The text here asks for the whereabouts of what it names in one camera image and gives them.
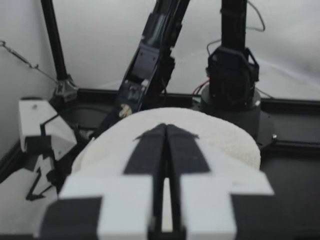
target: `white robot part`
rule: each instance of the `white robot part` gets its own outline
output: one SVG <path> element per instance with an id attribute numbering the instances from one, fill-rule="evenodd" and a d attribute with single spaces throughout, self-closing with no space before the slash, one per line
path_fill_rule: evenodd
<path id="1" fill-rule="evenodd" d="M 99 240 L 147 240 L 152 212 L 151 176 L 68 177 L 60 200 L 101 199 Z"/>
<path id="2" fill-rule="evenodd" d="M 50 137 L 54 158 L 60 160 L 77 144 L 73 130 L 60 116 L 45 124 L 44 135 L 41 125 L 55 116 L 57 112 L 46 100 L 19 101 L 19 133 L 23 152 L 28 152 L 28 138 L 37 139 L 40 143 L 43 137 Z"/>

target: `white foam pad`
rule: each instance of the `white foam pad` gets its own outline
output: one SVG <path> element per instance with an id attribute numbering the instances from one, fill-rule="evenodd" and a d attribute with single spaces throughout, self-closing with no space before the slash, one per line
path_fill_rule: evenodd
<path id="1" fill-rule="evenodd" d="M 237 226 L 229 188 L 228 181 L 209 174 L 181 177 L 182 218 L 188 240 L 235 239 Z"/>
<path id="2" fill-rule="evenodd" d="M 185 108 L 158 108 L 135 113 L 104 132 L 74 161 L 77 172 L 130 142 L 159 124 L 173 124 L 185 129 L 227 156 L 260 168 L 260 151 L 253 138 L 243 129 L 220 118 Z"/>

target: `white sponge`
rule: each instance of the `white sponge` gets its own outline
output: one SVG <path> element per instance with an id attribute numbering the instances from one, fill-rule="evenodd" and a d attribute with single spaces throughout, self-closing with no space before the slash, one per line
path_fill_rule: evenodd
<path id="1" fill-rule="evenodd" d="M 186 108 L 157 108 L 135 113 L 104 132 L 74 161 L 72 172 L 120 151 L 130 142 L 159 124 L 185 129 L 210 146 L 254 169 L 260 168 L 260 151 L 254 139 L 236 125 Z"/>

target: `black metal pole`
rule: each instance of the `black metal pole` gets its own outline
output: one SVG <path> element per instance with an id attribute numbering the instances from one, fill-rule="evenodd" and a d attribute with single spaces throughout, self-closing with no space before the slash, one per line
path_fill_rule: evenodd
<path id="1" fill-rule="evenodd" d="M 56 78 L 59 81 L 63 81 L 69 77 L 65 66 L 54 5 L 52 0 L 41 0 L 41 4 L 54 60 Z"/>
<path id="2" fill-rule="evenodd" d="M 246 47 L 246 21 L 248 0 L 222 0 L 223 47 L 243 52 Z"/>

